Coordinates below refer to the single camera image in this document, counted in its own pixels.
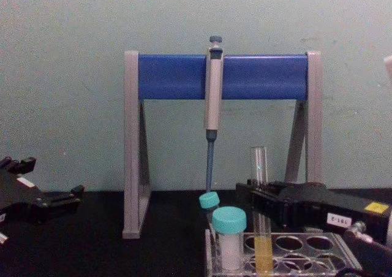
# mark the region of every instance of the teal cap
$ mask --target teal cap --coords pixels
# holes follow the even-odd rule
[[[216,232],[236,234],[246,228],[246,214],[236,207],[217,208],[213,212],[213,227]]]
[[[219,196],[215,191],[202,194],[198,201],[202,208],[212,208],[219,204]]]

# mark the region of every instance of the white tube label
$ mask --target white tube label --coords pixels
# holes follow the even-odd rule
[[[27,179],[25,179],[25,178],[23,178],[23,177],[19,177],[19,178],[17,178],[17,180],[18,180],[20,183],[23,183],[24,185],[26,185],[26,186],[29,187],[29,188],[32,188],[32,187],[35,186],[33,183],[31,183],[29,180],[27,180]]]
[[[225,270],[237,270],[241,267],[243,254],[239,241],[240,235],[240,233],[219,234],[222,268]]]
[[[326,222],[331,225],[348,228],[351,226],[352,218],[341,216],[338,214],[328,213]]]

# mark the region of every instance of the glass test tube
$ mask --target glass test tube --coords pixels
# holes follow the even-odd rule
[[[252,184],[260,188],[268,183],[266,147],[251,148]],[[256,211],[253,212],[256,272],[268,276],[273,269],[271,220]]]
[[[256,272],[268,276],[273,270],[271,220],[256,211],[253,212]]]
[[[268,169],[266,159],[267,149],[265,146],[251,147],[251,163],[252,163],[252,185],[261,187],[268,182]]]

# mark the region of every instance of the painted wall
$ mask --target painted wall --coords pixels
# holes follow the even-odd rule
[[[323,176],[329,187],[392,187],[390,0],[0,0],[0,154],[35,156],[44,190],[123,188],[123,53],[304,53],[325,60]],[[284,175],[294,102],[225,101],[214,185],[250,175],[266,145]],[[155,190],[202,189],[202,101],[149,101]]]

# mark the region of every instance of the label sticker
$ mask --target label sticker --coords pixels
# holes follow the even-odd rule
[[[389,207],[390,207],[389,205],[383,205],[382,203],[372,202],[365,208],[365,210],[382,214]]]
[[[20,183],[23,183],[24,185],[26,185],[26,186],[29,187],[29,188],[32,188],[32,187],[35,186],[33,183],[31,183],[29,180],[27,180],[27,179],[25,179],[25,178],[23,178],[23,177],[19,177],[19,178],[17,178],[17,180],[18,180]]]
[[[351,226],[352,219],[338,214],[328,213],[326,222],[331,225],[347,228]]]

